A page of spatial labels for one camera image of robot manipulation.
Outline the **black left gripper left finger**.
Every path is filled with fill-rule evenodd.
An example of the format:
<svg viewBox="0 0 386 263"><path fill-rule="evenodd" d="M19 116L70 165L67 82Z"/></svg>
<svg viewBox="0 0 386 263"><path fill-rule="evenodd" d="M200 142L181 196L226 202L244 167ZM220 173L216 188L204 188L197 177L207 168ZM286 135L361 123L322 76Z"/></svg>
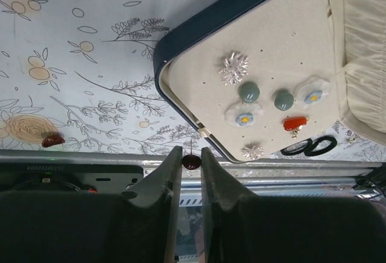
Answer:
<svg viewBox="0 0 386 263"><path fill-rule="evenodd" d="M173 262L182 148L138 171L100 154L1 151L1 261Z"/></svg>

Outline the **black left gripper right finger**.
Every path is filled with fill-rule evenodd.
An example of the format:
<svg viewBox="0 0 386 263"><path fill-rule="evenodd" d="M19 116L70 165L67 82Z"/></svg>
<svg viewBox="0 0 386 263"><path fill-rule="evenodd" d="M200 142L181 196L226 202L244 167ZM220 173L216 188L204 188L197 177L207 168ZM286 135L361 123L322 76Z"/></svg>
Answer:
<svg viewBox="0 0 386 263"><path fill-rule="evenodd" d="M206 262L384 262L385 220L366 200L259 196L201 151Z"/></svg>

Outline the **red stone pendant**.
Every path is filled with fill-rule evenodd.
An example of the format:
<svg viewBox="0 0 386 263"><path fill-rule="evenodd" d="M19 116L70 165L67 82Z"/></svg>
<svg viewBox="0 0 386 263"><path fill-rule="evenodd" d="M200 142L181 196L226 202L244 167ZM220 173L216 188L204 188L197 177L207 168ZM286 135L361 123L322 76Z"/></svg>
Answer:
<svg viewBox="0 0 386 263"><path fill-rule="evenodd" d="M189 144L189 151L182 158L182 166L187 170L197 170L201 167L201 158L192 152L192 141Z"/></svg>

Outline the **red drop earring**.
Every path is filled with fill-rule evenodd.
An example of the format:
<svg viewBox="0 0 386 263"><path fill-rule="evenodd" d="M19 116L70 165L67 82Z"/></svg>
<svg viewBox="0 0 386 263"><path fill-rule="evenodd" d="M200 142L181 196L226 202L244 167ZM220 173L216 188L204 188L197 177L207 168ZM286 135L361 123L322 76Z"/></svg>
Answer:
<svg viewBox="0 0 386 263"><path fill-rule="evenodd" d="M307 116L288 117L283 120L283 129L289 132L293 139L297 139L300 130L308 123Z"/></svg>

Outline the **cream and navy jewelry box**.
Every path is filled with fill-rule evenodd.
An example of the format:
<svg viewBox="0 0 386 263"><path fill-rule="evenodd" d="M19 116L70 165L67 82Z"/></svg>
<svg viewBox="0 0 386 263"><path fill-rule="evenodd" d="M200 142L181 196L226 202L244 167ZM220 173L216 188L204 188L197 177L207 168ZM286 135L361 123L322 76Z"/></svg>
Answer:
<svg viewBox="0 0 386 263"><path fill-rule="evenodd" d="M232 51L248 57L248 75L226 86L218 70ZM385 0L219 0L159 41L153 69L159 94L231 162L251 161L244 145L259 143L267 157L336 121L385 144ZM278 92L293 95L311 76L331 82L325 100L275 108ZM238 89L249 81L264 114L233 127L224 112L242 102ZM294 116L309 118L297 139L282 125Z"/></svg>

